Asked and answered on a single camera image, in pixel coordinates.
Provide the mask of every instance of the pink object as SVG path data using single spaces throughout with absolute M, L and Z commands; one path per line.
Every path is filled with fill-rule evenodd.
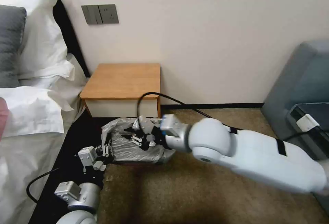
M 4 100 L 4 98 L 0 97 L 0 139 L 4 131 L 4 127 L 6 125 L 8 115 L 9 115 L 9 110 L 7 107 L 7 103 Z

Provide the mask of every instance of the wall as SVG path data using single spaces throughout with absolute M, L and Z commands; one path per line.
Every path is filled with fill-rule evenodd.
M 327 1 L 63 0 L 90 70 L 160 62 L 162 92 L 191 104 L 263 102 L 294 47 L 328 37 Z M 86 24 L 81 5 L 113 3 L 120 24 Z

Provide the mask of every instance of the carpet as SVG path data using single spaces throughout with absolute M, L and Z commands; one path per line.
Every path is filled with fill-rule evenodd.
M 275 136 L 259 109 L 209 109 L 222 122 Z M 173 110 L 184 123 L 202 118 Z M 311 194 L 291 194 L 239 176 L 191 154 L 160 166 L 108 165 L 98 223 L 329 223 Z

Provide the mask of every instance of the black wire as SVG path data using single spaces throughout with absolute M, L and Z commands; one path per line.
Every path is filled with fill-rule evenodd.
M 311 131 L 313 131 L 313 129 L 310 129 L 309 131 L 304 131 L 304 132 L 298 132 L 296 134 L 293 134 L 291 136 L 288 136 L 287 138 L 283 139 L 284 141 L 288 141 L 288 140 L 291 140 L 295 137 L 299 137 L 301 135 L 305 135 L 305 134 L 308 134 L 310 133 Z M 320 131 L 317 131 L 318 133 L 326 133 L 326 132 L 329 132 L 329 130 L 320 130 Z
M 157 93 L 157 92 L 147 92 L 147 93 L 143 94 L 143 95 L 138 99 L 138 102 L 137 102 L 137 121 L 138 121 L 139 129 L 140 129 L 143 133 L 144 133 L 144 131 L 143 131 L 142 127 L 141 127 L 141 122 L 140 122 L 140 120 L 139 120 L 139 105 L 140 105 L 141 101 L 143 100 L 143 98 L 144 98 L 145 96 L 147 96 L 147 95 L 159 95 L 159 96 L 162 96 L 162 97 L 164 97 L 164 98 L 170 99 L 170 100 L 172 100 L 172 101 L 174 101 L 174 102 L 177 102 L 177 103 L 179 103 L 179 104 L 181 104 L 181 105 L 186 105 L 184 102 L 181 102 L 181 101 L 179 101 L 179 100 L 177 100 L 177 99 L 175 99 L 175 98 L 172 98 L 172 97 L 170 97 L 170 96 L 168 96 L 168 95 L 165 95 L 165 94 L 161 94 L 161 93 Z M 202 111 L 200 111 L 200 110 L 198 110 L 198 109 L 192 109 L 192 110 L 193 110 L 193 111 L 196 111 L 197 113 L 199 113 L 199 114 L 201 114 L 201 115 L 203 115 L 203 116 L 205 116 L 205 117 L 207 117 L 207 118 L 213 118 L 213 117 L 211 117 L 210 115 L 205 114 L 204 112 L 202 112 Z
M 50 173 L 52 173 L 52 172 L 54 172 L 54 171 L 56 171 L 56 170 L 58 170 L 58 169 L 59 169 L 59 167 L 57 167 L 57 168 L 55 168 L 55 169 L 53 169 L 53 170 L 51 170 L 51 171 L 49 171 L 49 172 L 46 172 L 46 173 L 44 173 L 44 174 L 42 174 L 42 175 L 36 177 L 35 179 L 33 179 L 33 180 L 27 185 L 27 187 L 26 187 L 26 194 L 27 194 L 27 196 L 28 196 L 33 202 L 38 203 L 38 200 L 36 200 L 36 199 L 34 198 L 34 196 L 32 196 L 31 193 L 30 193 L 30 187 L 31 187 L 31 185 L 32 185 L 35 181 L 37 181 L 38 179 L 40 179 L 40 178 L 42 178 L 42 177 L 44 177 L 44 176 L 47 176 L 48 174 L 50 174 Z

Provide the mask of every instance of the gray plastic bag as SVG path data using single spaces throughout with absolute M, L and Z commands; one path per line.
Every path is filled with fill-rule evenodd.
M 118 118 L 109 122 L 102 127 L 102 146 L 108 133 L 112 133 L 112 143 L 110 146 L 114 162 L 148 162 L 148 163 L 165 163 L 175 153 L 175 150 L 167 150 L 161 145 L 150 147 L 147 151 L 140 149 L 131 140 L 122 137 L 122 134 L 133 134 L 124 131 L 132 127 L 136 118 Z M 159 118 L 150 119 L 154 124 L 160 124 Z

